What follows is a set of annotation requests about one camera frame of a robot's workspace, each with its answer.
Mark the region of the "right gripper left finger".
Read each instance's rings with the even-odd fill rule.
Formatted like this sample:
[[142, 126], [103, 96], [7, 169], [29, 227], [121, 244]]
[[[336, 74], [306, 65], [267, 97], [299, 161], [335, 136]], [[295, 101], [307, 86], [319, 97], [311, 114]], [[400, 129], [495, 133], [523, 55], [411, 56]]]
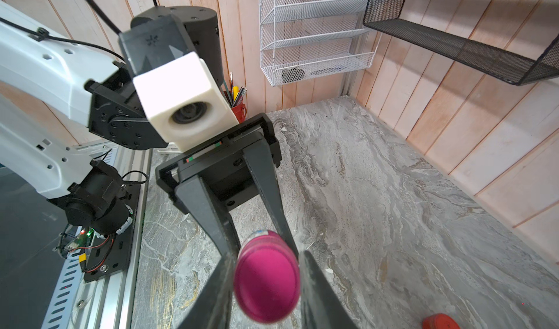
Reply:
[[178, 328], [229, 328], [236, 258], [222, 256]]

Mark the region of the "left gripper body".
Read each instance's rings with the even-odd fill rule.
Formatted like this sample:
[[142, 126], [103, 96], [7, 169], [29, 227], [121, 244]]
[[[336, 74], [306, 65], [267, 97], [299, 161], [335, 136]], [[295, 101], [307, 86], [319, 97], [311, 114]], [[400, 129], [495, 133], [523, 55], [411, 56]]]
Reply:
[[156, 182], [185, 214], [186, 192], [178, 187], [193, 178], [202, 179], [231, 211], [277, 186], [275, 169], [281, 161], [273, 123], [260, 113], [159, 165]]

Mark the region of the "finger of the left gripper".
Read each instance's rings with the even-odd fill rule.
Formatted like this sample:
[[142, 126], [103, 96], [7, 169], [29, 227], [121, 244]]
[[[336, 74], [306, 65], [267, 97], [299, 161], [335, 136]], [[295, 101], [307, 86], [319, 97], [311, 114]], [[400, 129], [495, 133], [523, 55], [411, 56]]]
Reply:
[[269, 144], [260, 139], [243, 149], [243, 158], [276, 232], [298, 258], [298, 249], [285, 217]]
[[194, 176], [175, 189], [176, 207], [191, 215], [212, 240], [221, 256], [231, 253], [237, 257], [240, 240], [225, 205], [200, 176]]

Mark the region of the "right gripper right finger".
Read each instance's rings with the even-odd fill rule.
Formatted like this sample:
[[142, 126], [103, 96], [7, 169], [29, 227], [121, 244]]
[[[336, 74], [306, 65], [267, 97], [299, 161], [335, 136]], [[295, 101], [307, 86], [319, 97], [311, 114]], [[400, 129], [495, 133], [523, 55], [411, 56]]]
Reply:
[[302, 328], [357, 328], [329, 285], [315, 258], [299, 254]]

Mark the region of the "red paint jar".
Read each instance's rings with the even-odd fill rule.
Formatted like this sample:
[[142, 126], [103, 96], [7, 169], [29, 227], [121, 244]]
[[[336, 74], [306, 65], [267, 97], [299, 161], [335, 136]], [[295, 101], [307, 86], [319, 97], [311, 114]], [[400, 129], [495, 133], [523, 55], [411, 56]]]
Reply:
[[446, 314], [433, 314], [422, 320], [422, 329], [460, 329], [460, 326]]

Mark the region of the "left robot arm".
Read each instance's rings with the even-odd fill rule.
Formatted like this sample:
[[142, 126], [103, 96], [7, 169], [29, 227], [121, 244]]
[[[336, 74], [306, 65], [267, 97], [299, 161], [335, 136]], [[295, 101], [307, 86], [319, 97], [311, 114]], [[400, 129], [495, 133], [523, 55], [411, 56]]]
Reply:
[[[115, 61], [1, 5], [1, 81], [52, 106], [91, 133], [131, 150], [175, 145], [180, 154], [157, 170], [158, 185], [192, 214], [221, 253], [240, 243], [230, 211], [255, 195], [276, 232], [297, 247], [288, 226], [276, 168], [281, 154], [266, 115], [239, 122], [211, 71], [212, 61], [188, 33], [209, 11], [155, 7], [119, 35]], [[132, 221], [116, 168], [60, 143], [9, 99], [1, 99], [1, 163], [63, 209], [73, 225], [103, 236]]]

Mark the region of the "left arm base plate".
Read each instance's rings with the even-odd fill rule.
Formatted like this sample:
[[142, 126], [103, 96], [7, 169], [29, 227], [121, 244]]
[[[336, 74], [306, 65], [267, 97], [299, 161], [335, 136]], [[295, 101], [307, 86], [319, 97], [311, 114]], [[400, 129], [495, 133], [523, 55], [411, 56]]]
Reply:
[[125, 226], [118, 232], [104, 236], [92, 228], [80, 227], [68, 242], [63, 241], [68, 232], [61, 235], [56, 251], [64, 258], [77, 257], [78, 269], [82, 271], [86, 283], [125, 271], [129, 267], [140, 193], [140, 184], [125, 182], [122, 202], [128, 209], [129, 217]]

